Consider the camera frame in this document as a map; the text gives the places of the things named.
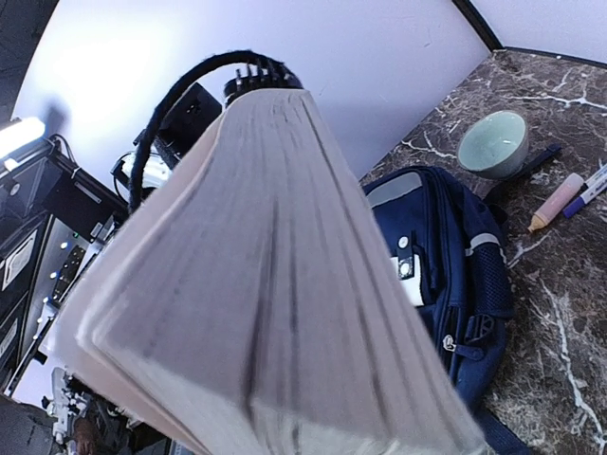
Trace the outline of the orange green Treehouse paperback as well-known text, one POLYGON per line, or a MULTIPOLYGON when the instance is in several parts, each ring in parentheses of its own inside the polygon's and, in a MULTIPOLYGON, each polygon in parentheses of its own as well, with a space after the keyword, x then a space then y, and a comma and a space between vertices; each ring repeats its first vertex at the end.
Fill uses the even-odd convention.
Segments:
POLYGON ((75 285, 54 350, 197 454, 480 454, 311 94, 236 100, 75 285))

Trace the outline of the navy blue student backpack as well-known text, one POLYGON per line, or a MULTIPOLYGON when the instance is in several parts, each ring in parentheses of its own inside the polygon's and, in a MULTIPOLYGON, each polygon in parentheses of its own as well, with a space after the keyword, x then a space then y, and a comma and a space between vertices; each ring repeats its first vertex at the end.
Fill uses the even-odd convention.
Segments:
POLYGON ((514 316, 506 213, 435 166, 403 168, 363 191, 398 280, 488 445, 498 454, 530 453, 482 404, 514 316))

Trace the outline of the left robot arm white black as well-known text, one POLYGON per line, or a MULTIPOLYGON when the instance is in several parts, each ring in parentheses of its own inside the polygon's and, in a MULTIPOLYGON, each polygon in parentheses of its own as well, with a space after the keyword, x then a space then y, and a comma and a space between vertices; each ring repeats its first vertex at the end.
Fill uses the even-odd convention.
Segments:
POLYGON ((179 77, 156 106, 147 125, 134 140, 128 155, 132 167, 124 174, 128 190, 124 221, 155 190, 144 184, 145 167, 151 157, 172 171, 195 142, 210 128, 224 109, 238 98, 260 89, 301 89, 300 78, 285 63, 250 49, 215 54, 179 77), (224 85, 224 101, 219 102, 199 81, 213 71, 236 64, 235 76, 224 85))

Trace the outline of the pale green bowl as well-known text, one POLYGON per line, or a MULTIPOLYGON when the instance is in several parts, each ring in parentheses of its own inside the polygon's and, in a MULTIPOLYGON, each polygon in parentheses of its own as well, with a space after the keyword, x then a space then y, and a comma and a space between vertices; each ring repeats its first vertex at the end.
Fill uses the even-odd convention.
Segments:
POLYGON ((462 137, 458 164, 490 180, 507 180, 518 172, 529 152, 529 127, 520 114, 502 110, 475 122, 462 137))

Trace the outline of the peach highlighter marker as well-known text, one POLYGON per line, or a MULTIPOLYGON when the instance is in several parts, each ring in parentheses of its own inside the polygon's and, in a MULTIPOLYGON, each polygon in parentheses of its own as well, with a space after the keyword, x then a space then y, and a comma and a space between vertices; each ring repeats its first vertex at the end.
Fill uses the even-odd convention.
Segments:
POLYGON ((546 228, 576 196, 583 184, 584 179, 577 173, 568 175, 533 213, 527 230, 529 232, 535 232, 546 228))

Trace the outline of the purple capped white marker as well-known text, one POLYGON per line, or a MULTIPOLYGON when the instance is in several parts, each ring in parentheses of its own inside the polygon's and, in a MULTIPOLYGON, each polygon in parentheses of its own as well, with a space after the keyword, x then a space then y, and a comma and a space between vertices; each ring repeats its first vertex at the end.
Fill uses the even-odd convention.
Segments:
POLYGON ((572 218, 576 213, 605 191, 606 185, 607 165, 603 165, 584 183, 582 193, 563 209, 563 216, 566 219, 572 218))

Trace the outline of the left black frame post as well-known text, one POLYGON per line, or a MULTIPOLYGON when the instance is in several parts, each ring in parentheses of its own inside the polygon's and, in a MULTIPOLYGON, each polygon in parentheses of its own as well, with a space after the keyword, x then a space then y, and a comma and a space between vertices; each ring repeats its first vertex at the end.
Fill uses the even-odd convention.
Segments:
POLYGON ((505 49, 485 18, 470 0, 452 0, 451 2, 459 10, 490 52, 505 49))

